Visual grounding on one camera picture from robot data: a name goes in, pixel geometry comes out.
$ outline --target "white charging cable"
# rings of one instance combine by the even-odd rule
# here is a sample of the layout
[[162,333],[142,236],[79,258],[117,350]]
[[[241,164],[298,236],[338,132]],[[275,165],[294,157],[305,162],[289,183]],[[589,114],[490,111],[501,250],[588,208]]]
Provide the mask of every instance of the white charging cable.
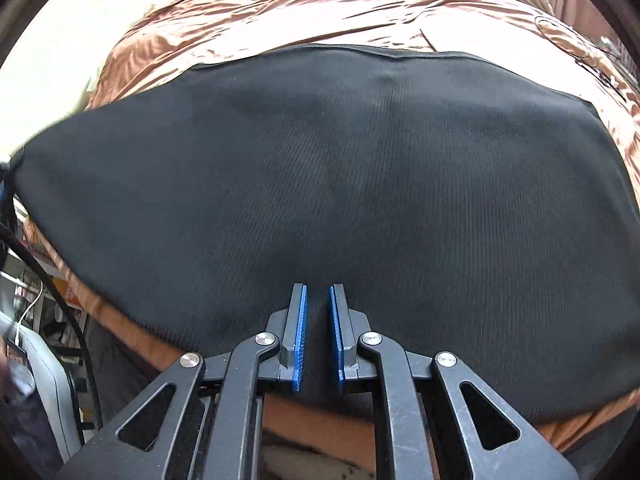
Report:
[[42,296],[43,289],[44,289],[44,283],[42,283],[42,280],[40,280],[40,292],[36,296],[36,299],[31,301],[31,304],[24,310],[24,312],[20,316],[20,320],[18,321],[18,325],[15,327],[15,341],[14,342],[15,342],[15,345],[17,347],[20,346],[20,326],[22,325],[22,322],[24,321],[24,318],[27,316],[27,314],[31,310],[31,307],[33,305],[35,305],[36,303],[38,303],[38,300],[40,299],[40,296]]

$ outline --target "black cable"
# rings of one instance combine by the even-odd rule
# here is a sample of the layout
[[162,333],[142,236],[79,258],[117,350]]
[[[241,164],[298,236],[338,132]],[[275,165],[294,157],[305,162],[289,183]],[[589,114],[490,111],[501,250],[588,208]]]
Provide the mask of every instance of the black cable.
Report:
[[95,425],[98,430],[100,430],[102,428],[102,409],[100,408],[100,399],[98,398],[98,391],[95,386],[94,367],[92,366],[89,349],[87,348],[84,335],[82,334],[82,329],[80,328],[80,325],[78,325],[76,316],[74,316],[74,313],[71,311],[71,307],[66,304],[66,301],[53,285],[47,271],[44,270],[36,258],[34,258],[34,256],[22,246],[11,230],[2,224],[0,224],[0,241],[17,254],[17,256],[42,280],[42,283],[47,287],[47,289],[49,289],[53,299],[56,300],[60,310],[62,310],[62,313],[71,325],[71,329],[76,334],[76,338],[80,344],[82,358],[84,359],[84,365],[86,366],[86,377],[89,383],[89,388],[91,389],[91,396],[94,401]]

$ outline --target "silver screw head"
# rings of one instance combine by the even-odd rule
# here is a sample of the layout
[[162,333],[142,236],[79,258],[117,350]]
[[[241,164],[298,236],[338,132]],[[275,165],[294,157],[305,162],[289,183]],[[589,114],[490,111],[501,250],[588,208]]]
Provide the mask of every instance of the silver screw head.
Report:
[[197,366],[200,362],[200,356],[198,354],[194,354],[193,352],[189,352],[188,354],[180,357],[180,366],[185,368],[193,368]]
[[255,342],[260,346],[269,346],[272,345],[276,341],[276,336],[274,336],[271,332],[260,332],[255,337]]
[[375,346],[382,343],[382,336],[378,332],[365,332],[360,337],[365,345]]
[[458,362],[458,359],[451,352],[440,352],[438,355],[436,355],[436,361],[441,366],[451,368]]

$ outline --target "black knit fabric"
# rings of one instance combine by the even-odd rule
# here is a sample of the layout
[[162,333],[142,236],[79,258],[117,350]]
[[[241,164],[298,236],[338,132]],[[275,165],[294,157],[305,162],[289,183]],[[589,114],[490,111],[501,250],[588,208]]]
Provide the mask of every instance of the black knit fabric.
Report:
[[305,282],[309,402],[330,399],[333,282],[530,420],[640,386],[620,154],[590,104],[473,56],[309,45],[195,67],[50,127],[15,178],[79,277],[185,350],[231,350]]

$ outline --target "metal clamp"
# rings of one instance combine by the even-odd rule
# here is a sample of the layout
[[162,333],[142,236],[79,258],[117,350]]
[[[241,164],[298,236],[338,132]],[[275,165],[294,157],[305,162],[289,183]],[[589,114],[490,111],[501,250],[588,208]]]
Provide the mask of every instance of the metal clamp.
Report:
[[182,355],[56,480],[255,479],[263,395],[300,389],[305,330],[306,286],[297,283],[265,332],[219,356]]
[[371,392],[378,480],[577,480],[575,469],[468,368],[406,352],[329,288],[338,387]]

